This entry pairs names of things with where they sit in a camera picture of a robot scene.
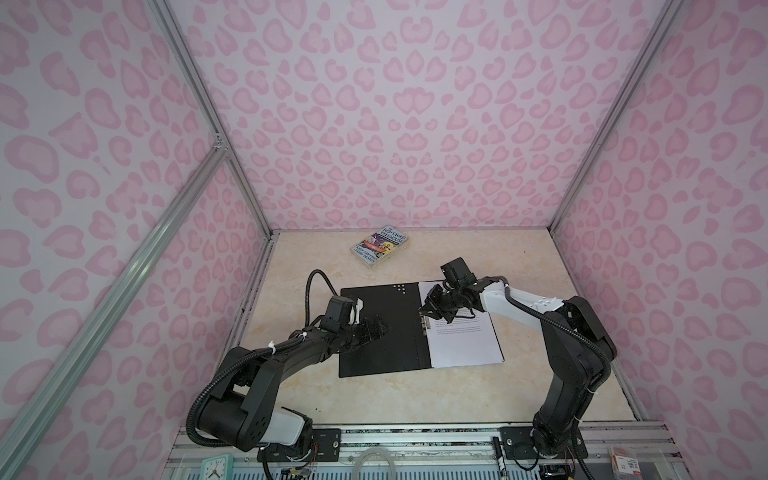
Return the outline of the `printed paper sheet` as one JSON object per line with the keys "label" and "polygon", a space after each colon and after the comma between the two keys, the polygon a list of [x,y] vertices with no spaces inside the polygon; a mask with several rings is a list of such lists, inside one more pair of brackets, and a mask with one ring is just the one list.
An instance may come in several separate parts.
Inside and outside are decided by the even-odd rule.
{"label": "printed paper sheet", "polygon": [[467,308],[450,324],[422,314],[431,366],[470,367],[501,364],[504,355],[489,313]]}

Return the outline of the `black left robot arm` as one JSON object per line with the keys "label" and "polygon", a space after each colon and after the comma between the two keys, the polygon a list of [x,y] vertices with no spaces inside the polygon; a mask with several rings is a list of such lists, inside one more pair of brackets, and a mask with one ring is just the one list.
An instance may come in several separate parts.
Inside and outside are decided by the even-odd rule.
{"label": "black left robot arm", "polygon": [[304,368],[382,339],[390,327],[363,310],[363,300],[341,296],[325,272],[311,271],[303,327],[277,344],[230,349],[190,407],[187,437],[202,447],[258,448],[302,460],[315,449],[313,421],[278,408],[279,388]]}

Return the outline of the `white and black folder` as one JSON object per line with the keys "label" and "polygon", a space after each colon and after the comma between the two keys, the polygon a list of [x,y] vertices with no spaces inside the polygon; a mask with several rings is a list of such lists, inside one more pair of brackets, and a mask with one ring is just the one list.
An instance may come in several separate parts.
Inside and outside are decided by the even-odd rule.
{"label": "white and black folder", "polygon": [[435,281],[346,288],[363,303],[371,340],[339,359],[341,378],[504,362],[491,316],[461,308],[450,323],[419,313]]}

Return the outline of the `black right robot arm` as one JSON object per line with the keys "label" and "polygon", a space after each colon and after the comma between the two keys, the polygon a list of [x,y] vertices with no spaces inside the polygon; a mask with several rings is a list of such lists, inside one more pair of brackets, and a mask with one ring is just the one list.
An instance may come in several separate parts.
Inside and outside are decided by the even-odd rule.
{"label": "black right robot arm", "polygon": [[579,424],[611,376],[617,348],[590,302],[581,296],[545,297],[516,289],[503,276],[477,277],[458,257],[441,266],[419,313],[452,323],[459,312],[498,314],[537,327],[553,377],[532,420],[529,448],[540,459],[574,452]]}

